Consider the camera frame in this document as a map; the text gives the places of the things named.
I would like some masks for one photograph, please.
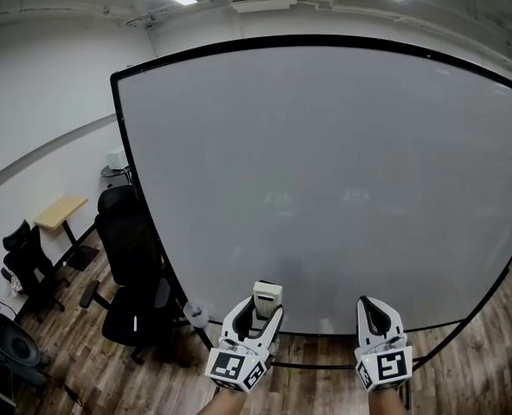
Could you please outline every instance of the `chair armrest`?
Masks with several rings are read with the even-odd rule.
[[[4,267],[3,267],[3,268],[0,270],[0,273],[2,273],[2,274],[3,274],[4,279],[6,279],[6,280],[8,280],[8,281],[12,282],[12,276],[10,275],[10,272],[9,272],[6,268],[4,268]]]
[[[84,309],[88,308],[91,305],[91,301],[94,298],[94,294],[97,293],[97,289],[100,286],[100,281],[93,280],[83,292],[81,296],[80,306]]]
[[[110,309],[110,303],[108,303],[98,292],[100,281],[93,280],[83,292],[80,300],[80,306],[84,309],[91,305],[91,301],[94,300],[100,304],[106,310]]]

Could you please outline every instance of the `wooden floor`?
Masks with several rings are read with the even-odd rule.
[[[111,298],[117,286],[98,235],[87,240],[101,253],[85,272],[62,268],[72,282],[59,294],[66,305],[50,310],[42,324],[25,316],[23,327],[53,361],[52,379],[41,399],[27,386],[16,390],[23,414],[194,414],[214,395],[204,377],[208,351],[192,329],[176,334],[181,357],[189,369],[163,360],[161,349],[149,349],[145,364],[129,359],[131,348],[102,337],[105,312],[96,303],[79,307],[81,293],[92,279]],[[451,327],[412,333],[414,355],[431,350]],[[213,342],[219,326],[208,330]],[[351,364],[354,340],[281,336],[277,361],[306,364]],[[63,390],[74,389],[86,410]],[[439,355],[412,377],[412,413],[512,414],[512,265],[501,287],[470,325]],[[354,370],[303,370],[274,367],[251,392],[243,414],[365,414],[367,395]]]

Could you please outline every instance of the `chair backrest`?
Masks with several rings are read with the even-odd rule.
[[[135,186],[107,189],[100,195],[98,208],[94,223],[114,281],[141,289],[153,287],[162,276],[162,260]]]
[[[4,264],[16,274],[23,291],[32,296],[40,287],[35,268],[45,276],[53,273],[53,265],[41,248],[41,235],[37,226],[29,228],[27,221],[8,237],[3,239],[4,248],[9,251]]]

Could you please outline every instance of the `mesh chair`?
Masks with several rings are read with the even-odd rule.
[[[23,292],[32,300],[37,321],[42,322],[40,312],[47,302],[56,303],[61,312],[66,310],[54,297],[54,291],[62,283],[68,287],[69,282],[65,278],[54,277],[52,262],[41,248],[39,228],[31,229],[24,220],[15,232],[3,238],[3,246],[8,251],[4,264],[18,277]],[[42,282],[35,275],[35,268],[44,275]]]
[[[134,347],[131,358],[144,348],[168,344],[173,328],[185,326],[181,306],[165,278],[157,242],[150,232],[135,187],[110,188],[99,198],[94,220],[114,281],[120,287],[111,303],[98,293],[92,281],[81,298],[87,308],[94,300],[108,310],[102,335],[110,341]],[[180,366],[188,363],[178,361]]]

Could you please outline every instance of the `black frame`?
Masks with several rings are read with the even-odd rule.
[[[199,48],[188,49],[182,52],[178,52],[175,54],[167,55],[164,57],[159,57],[151,61],[146,61],[145,63],[138,64],[133,67],[128,67],[123,71],[119,71],[114,73],[110,78],[111,86],[112,86],[112,96],[114,99],[114,105],[116,107],[116,115],[118,117],[118,126],[119,131],[124,142],[125,154],[127,155],[127,159],[131,166],[131,171],[134,175],[134,179],[136,180],[138,196],[141,202],[143,203],[143,207],[145,209],[146,215],[148,217],[148,221],[150,223],[150,228],[154,235],[157,237],[157,242],[159,248],[161,250],[163,259],[170,271],[169,281],[170,285],[176,291],[178,300],[182,306],[188,301],[185,291],[183,290],[179,280],[175,272],[173,271],[173,267],[171,266],[170,259],[163,247],[162,241],[158,237],[158,232],[152,216],[150,215],[150,210],[148,208],[148,204],[146,202],[146,198],[144,197],[143,188],[141,185],[141,180],[138,176],[137,167],[135,165],[135,160],[133,159],[133,155],[131,153],[131,146],[129,144],[129,139],[127,137],[127,130],[125,128],[125,119],[124,114],[121,108],[121,101],[118,93],[118,82],[126,77],[130,77],[137,73],[143,73],[154,69],[156,67],[162,67],[165,65],[169,65],[172,63],[177,63],[179,61],[192,60],[201,57],[207,57],[210,55],[216,54],[226,54],[237,51],[246,51],[252,49],[263,49],[263,48],[288,48],[288,47],[333,47],[333,48],[363,48],[363,49],[373,49],[386,51],[396,54],[404,54],[411,55],[414,57],[419,57],[426,60],[432,60],[439,63],[444,63],[450,66],[459,67],[466,71],[481,75],[487,79],[493,80],[497,83],[505,85],[512,89],[512,80],[507,79],[506,77],[501,76],[494,71],[490,71],[487,68],[480,67],[474,63],[470,63],[463,59],[459,59],[457,57],[453,57],[448,54],[443,54],[437,51],[433,51],[428,48],[422,48],[421,46],[415,46],[406,43],[400,43],[397,41],[390,40],[382,40],[376,38],[369,37],[360,37],[360,36],[352,36],[352,35],[275,35],[268,37],[257,37],[250,39],[242,39],[242,40],[233,40],[233,41],[225,41],[222,43],[209,44],[206,46],[201,46]],[[512,261],[512,256],[510,257],[508,263],[502,270],[502,273],[495,281],[495,283],[491,286],[491,288],[487,291],[486,295],[483,299],[478,303],[475,309],[463,320],[459,320],[456,322],[447,322],[443,324],[438,324],[435,326],[431,326],[428,328],[422,329],[411,329],[407,332],[417,331],[417,330],[426,330],[433,329],[449,324],[458,323],[457,327],[441,342],[439,343],[431,352],[429,352],[425,357],[419,357],[414,359],[417,361],[417,364],[413,366],[413,371],[415,372],[424,364],[426,364],[433,356],[435,356],[438,352],[440,352],[449,342],[451,342],[475,317],[475,315],[483,308],[483,306],[489,301],[495,291],[498,289],[498,286],[502,283],[502,281],[506,278],[506,275],[509,272],[509,265]],[[202,341],[206,345],[208,349],[213,347],[212,342],[208,339],[208,336],[202,329],[196,329],[196,332],[201,337]],[[342,335],[319,335],[312,334],[318,336],[342,336]],[[277,367],[295,367],[295,368],[307,368],[307,369],[352,369],[354,366],[352,365],[304,365],[304,364],[291,364],[291,363],[273,363],[274,366]]]

